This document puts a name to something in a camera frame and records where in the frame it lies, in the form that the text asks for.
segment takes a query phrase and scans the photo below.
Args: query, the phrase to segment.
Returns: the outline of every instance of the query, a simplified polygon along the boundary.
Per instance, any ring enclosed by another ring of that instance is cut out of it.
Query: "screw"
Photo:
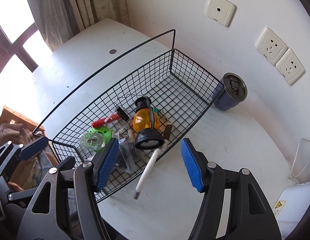
[[[250,174],[250,171],[248,169],[242,169],[242,173],[245,174],[245,175],[249,175]]]
[[[52,167],[52,168],[49,169],[49,173],[50,174],[54,174],[54,173],[56,173],[56,171],[57,171],[56,167]]]
[[[215,168],[216,167],[216,163],[215,162],[209,162],[207,164],[207,166],[209,166],[210,168]]]
[[[84,163],[83,163],[83,167],[84,167],[84,168],[88,168],[88,167],[90,167],[91,165],[92,165],[91,162],[84,162]]]

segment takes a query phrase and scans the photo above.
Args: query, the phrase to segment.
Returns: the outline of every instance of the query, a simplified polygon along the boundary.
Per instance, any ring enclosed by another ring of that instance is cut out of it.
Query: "white cable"
[[[307,139],[302,138],[302,139],[299,141],[299,144],[297,145],[297,150],[296,150],[296,154],[295,154],[295,157],[294,157],[293,164],[291,165],[291,164],[287,161],[287,163],[289,164],[290,169],[291,169],[290,174],[289,174],[289,179],[292,179],[292,180],[296,181],[297,184],[299,184],[299,181],[298,181],[296,178],[297,178],[298,176],[300,176],[300,175],[303,173],[303,171],[305,170],[305,168],[306,168],[306,167],[308,166],[308,164],[310,163],[310,159],[309,159],[308,162],[306,163],[306,165],[304,166],[304,168],[302,169],[302,171],[301,171],[298,175],[296,175],[296,176],[294,175],[294,173],[293,173],[293,168],[294,168],[294,165],[295,165],[295,161],[296,161],[296,158],[297,158],[297,153],[299,152],[300,143],[301,143],[302,140],[306,140],[306,141],[310,142],[310,140],[307,140]]]

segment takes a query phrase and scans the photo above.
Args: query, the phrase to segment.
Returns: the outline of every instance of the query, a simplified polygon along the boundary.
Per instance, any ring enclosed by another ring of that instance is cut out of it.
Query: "wire mesh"
[[[79,145],[79,136],[91,128],[91,123],[112,113],[116,105],[122,105],[134,115],[135,95],[150,97],[152,106],[162,109],[173,124],[167,153],[208,110],[223,85],[208,71],[177,49],[156,57],[141,66],[106,92],[96,98],[79,113],[53,140],[59,161],[67,156],[76,158],[76,167],[95,152]],[[108,127],[117,130],[123,120],[114,121]],[[164,130],[160,119],[159,130]],[[144,151],[147,158],[152,150]],[[128,174],[113,170],[107,186],[96,194],[97,202],[107,198],[136,178],[146,167],[139,159],[137,170]]]

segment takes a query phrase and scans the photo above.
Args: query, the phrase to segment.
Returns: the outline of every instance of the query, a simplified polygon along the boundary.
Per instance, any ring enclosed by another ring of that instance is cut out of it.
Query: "white table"
[[[104,20],[68,41],[53,53],[50,62],[34,72],[42,117],[98,68],[145,40],[147,37],[137,31]],[[118,52],[111,55],[108,53],[111,49]],[[165,51],[165,46],[154,41],[109,67],[102,76],[76,92],[44,123],[48,135],[53,138],[103,91]],[[272,206],[282,190],[294,184],[286,179],[289,167],[281,152],[241,105],[227,112],[212,106],[187,137],[196,150],[202,151],[222,168],[250,169]],[[187,239],[202,194],[191,186],[179,143],[155,164],[139,199],[134,200],[137,182],[138,179],[99,203],[102,217],[128,239]],[[225,232],[228,218],[229,192],[225,196],[228,202],[224,205],[218,236]]]

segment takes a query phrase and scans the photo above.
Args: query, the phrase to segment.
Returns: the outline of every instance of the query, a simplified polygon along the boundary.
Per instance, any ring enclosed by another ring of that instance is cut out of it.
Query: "blue gripper pad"
[[[97,192],[101,192],[107,185],[118,153],[119,142],[117,139],[111,138],[93,168],[93,182]]]
[[[203,192],[204,184],[202,182],[202,173],[193,156],[193,152],[197,154],[190,140],[188,138],[183,139],[181,141],[181,155],[187,169],[188,176],[190,177],[193,187],[196,188],[198,192]]]
[[[26,161],[33,157],[36,153],[44,150],[48,145],[48,138],[45,136],[41,136],[35,141],[32,141],[25,145],[24,148],[21,149],[19,159],[22,161]]]

